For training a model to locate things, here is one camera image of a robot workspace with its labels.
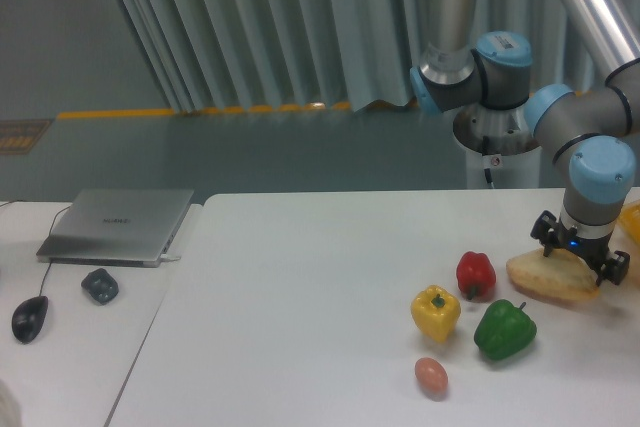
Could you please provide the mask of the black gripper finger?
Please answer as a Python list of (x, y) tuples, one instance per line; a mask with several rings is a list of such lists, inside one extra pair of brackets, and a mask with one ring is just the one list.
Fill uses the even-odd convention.
[(608, 252), (602, 262), (596, 263), (594, 271), (596, 272), (597, 286), (600, 286), (604, 281), (619, 286), (629, 271), (629, 254), (619, 250), (613, 253)]
[(548, 257), (554, 250), (561, 248), (556, 232), (557, 228), (556, 217), (547, 210), (544, 210), (533, 224), (530, 236), (540, 243), (544, 257)]

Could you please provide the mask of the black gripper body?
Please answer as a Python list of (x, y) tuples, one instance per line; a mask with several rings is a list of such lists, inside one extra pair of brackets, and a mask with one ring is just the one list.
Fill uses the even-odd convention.
[(596, 263), (602, 262), (610, 252), (609, 241), (613, 228), (613, 222), (600, 226), (577, 223), (566, 227), (562, 221), (558, 221), (556, 232), (560, 249), (581, 258), (594, 271)]

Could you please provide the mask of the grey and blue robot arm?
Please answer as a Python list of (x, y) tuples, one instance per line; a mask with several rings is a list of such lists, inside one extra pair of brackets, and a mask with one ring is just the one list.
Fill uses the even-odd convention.
[(457, 110), (458, 141), (483, 155), (531, 142), (566, 183), (559, 214), (542, 213), (531, 235), (545, 254), (566, 250), (598, 281), (621, 283), (630, 257), (609, 241), (634, 183), (636, 158), (625, 137), (639, 129), (639, 32), (621, 0), (561, 0), (605, 81), (576, 94), (564, 84), (530, 88), (528, 40), (494, 31), (470, 42), (476, 0), (433, 0), (430, 39), (410, 71), (419, 106)]

